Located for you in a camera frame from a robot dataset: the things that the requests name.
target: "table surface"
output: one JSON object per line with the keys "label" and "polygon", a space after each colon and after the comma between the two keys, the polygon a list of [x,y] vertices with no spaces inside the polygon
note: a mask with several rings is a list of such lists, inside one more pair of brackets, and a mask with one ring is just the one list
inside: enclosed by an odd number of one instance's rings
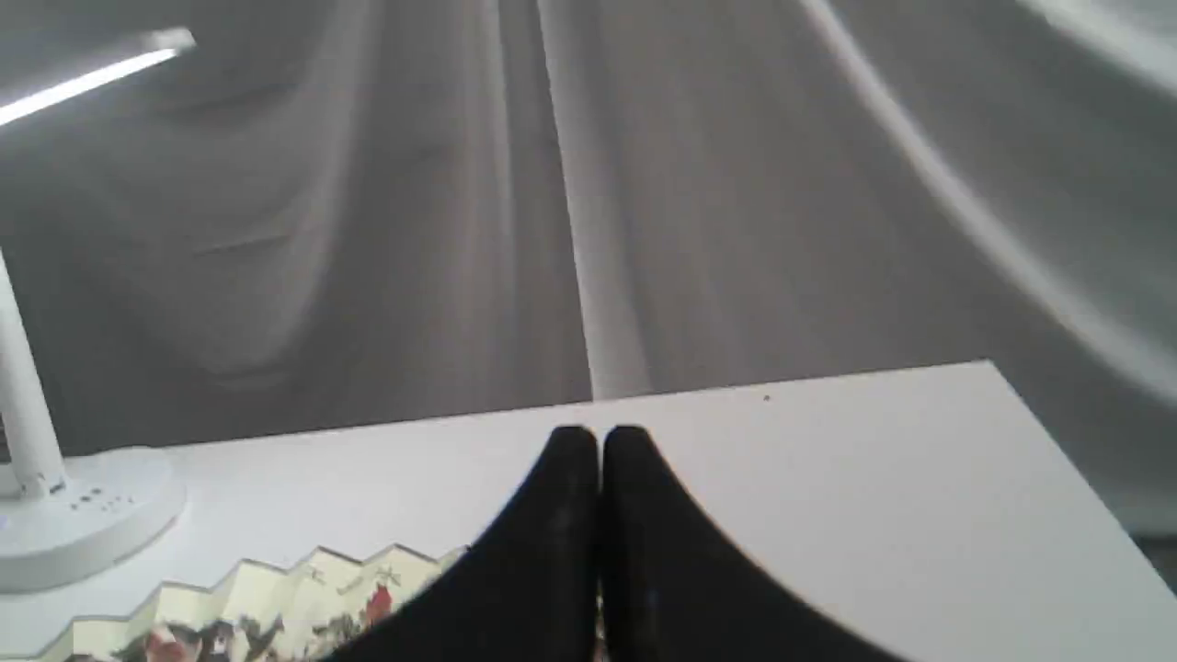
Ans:
{"label": "table surface", "polygon": [[1177,600],[996,369],[970,363],[177,446],[173,529],[73,587],[0,596],[0,655],[240,558],[439,556],[566,423],[649,428],[751,558],[912,661],[1177,654]]}

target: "gray curtain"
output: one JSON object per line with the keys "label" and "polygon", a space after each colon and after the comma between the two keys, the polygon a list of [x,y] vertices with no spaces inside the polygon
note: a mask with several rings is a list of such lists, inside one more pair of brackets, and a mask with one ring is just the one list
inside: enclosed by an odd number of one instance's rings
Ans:
{"label": "gray curtain", "polygon": [[6,2],[199,48],[0,134],[4,250],[75,454],[991,358],[1172,532],[1163,11]]}

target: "lamp stand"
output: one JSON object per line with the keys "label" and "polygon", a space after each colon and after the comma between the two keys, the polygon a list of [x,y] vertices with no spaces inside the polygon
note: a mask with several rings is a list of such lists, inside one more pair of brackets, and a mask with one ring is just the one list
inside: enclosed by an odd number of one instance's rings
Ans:
{"label": "lamp stand", "polygon": [[184,509],[184,484],[161,450],[73,458],[66,471],[2,253],[0,413],[13,475],[0,476],[0,591],[47,589],[109,568]]}

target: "desk lamp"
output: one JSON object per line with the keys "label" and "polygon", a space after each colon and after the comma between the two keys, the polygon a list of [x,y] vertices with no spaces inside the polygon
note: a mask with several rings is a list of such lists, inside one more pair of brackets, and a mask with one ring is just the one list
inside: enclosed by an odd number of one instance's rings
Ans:
{"label": "desk lamp", "polygon": [[[88,62],[80,75],[15,99],[0,97],[0,127],[193,46],[185,28],[140,35]],[[77,458],[66,471],[2,253],[0,415],[15,478],[0,477],[0,591],[47,589],[109,568],[147,545],[184,509],[184,484],[157,449]]]}

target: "curtain fold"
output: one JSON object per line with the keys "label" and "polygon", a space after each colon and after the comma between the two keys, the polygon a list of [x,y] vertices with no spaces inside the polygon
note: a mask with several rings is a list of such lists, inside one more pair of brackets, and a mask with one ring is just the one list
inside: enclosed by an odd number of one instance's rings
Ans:
{"label": "curtain fold", "polygon": [[991,358],[1125,523],[1175,531],[1164,40],[1058,7],[6,4],[31,65],[200,42],[0,134],[62,443]]}

